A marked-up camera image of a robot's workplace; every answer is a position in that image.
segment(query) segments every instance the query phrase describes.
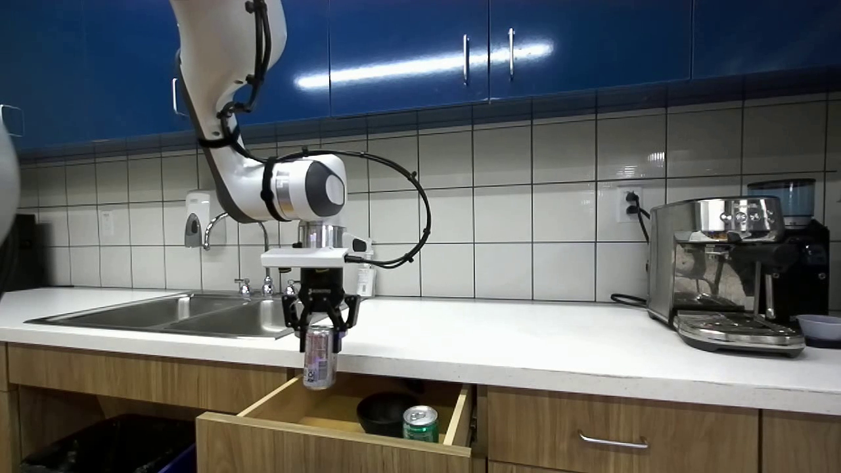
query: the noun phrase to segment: metal container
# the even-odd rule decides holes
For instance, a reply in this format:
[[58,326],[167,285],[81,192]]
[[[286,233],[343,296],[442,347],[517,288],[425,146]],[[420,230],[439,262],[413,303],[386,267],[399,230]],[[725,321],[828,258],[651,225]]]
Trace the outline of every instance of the metal container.
[[439,441],[439,412],[428,405],[416,405],[403,412],[403,439]]
[[333,331],[329,326],[308,326],[304,345],[304,385],[313,392],[337,383]]

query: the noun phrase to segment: white tiled wall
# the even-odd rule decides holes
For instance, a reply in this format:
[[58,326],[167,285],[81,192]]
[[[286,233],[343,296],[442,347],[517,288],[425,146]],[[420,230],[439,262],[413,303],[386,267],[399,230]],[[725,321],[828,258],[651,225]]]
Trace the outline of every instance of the white tiled wall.
[[[735,194],[748,182],[818,178],[814,212],[834,230],[834,308],[841,309],[841,98],[709,103],[639,113],[410,128],[403,133],[269,141],[370,149],[413,170],[433,207],[433,233],[413,264],[382,271],[389,296],[609,299],[643,295],[647,243],[623,212]],[[418,197],[382,166],[349,161],[343,222],[382,258],[404,251],[424,225]],[[209,251],[181,247],[183,194],[209,187],[196,149],[24,166],[24,209],[50,228],[56,284],[233,288],[257,282],[263,233],[224,228]],[[291,243],[291,222],[269,222]]]

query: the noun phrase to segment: espresso machine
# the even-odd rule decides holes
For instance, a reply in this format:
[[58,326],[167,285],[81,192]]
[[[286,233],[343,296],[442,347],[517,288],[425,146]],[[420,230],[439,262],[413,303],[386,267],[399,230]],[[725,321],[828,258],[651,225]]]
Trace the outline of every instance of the espresso machine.
[[773,284],[797,264],[784,242],[777,197],[705,197],[654,207],[648,314],[705,350],[805,350],[805,335],[776,321]]

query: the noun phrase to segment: cabinet handle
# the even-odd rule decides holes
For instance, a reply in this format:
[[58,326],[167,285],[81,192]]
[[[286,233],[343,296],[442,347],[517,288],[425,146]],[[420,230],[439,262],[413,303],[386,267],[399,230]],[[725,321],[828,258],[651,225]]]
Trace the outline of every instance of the cabinet handle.
[[470,33],[463,33],[463,84],[470,84]]
[[174,78],[167,82],[167,98],[174,99],[174,113],[175,113],[175,116],[183,116],[181,107],[178,107],[178,75],[174,75]]
[[637,448],[637,452],[647,452],[648,448],[647,441],[612,441],[612,439],[598,439],[598,435],[585,435],[585,433],[577,433],[577,439],[583,444],[597,444],[597,447]]
[[508,78],[510,82],[516,78],[516,63],[517,63],[516,38],[517,38],[517,32],[508,28]]

